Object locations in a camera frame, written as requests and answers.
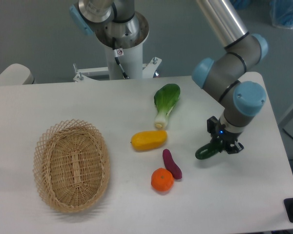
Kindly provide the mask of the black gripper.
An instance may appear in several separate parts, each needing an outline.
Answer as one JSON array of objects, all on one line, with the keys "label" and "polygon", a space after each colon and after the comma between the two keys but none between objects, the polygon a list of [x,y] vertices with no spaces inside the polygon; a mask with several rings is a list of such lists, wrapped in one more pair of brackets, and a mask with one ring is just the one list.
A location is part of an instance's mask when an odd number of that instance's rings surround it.
[{"label": "black gripper", "polygon": [[207,132],[211,136],[210,142],[220,141],[223,145],[222,151],[228,154],[237,154],[244,149],[244,146],[238,142],[239,133],[229,130],[215,116],[207,120]]}]

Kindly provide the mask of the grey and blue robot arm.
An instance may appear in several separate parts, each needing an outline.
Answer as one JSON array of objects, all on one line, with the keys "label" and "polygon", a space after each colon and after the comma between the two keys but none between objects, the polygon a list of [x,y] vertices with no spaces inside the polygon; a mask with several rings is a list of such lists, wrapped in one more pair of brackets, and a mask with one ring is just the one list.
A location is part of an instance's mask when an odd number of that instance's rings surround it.
[{"label": "grey and blue robot arm", "polygon": [[[193,81],[224,107],[220,117],[207,120],[211,141],[195,154],[203,160],[242,151],[238,137],[263,107],[266,92],[258,83],[239,79],[265,57],[268,44],[248,32],[228,0],[200,0],[198,5],[226,51],[219,60],[202,60],[192,73]],[[84,34],[95,35],[104,46],[111,80],[153,76],[155,69],[143,66],[142,59],[149,26],[134,1],[80,0],[69,13]]]}]

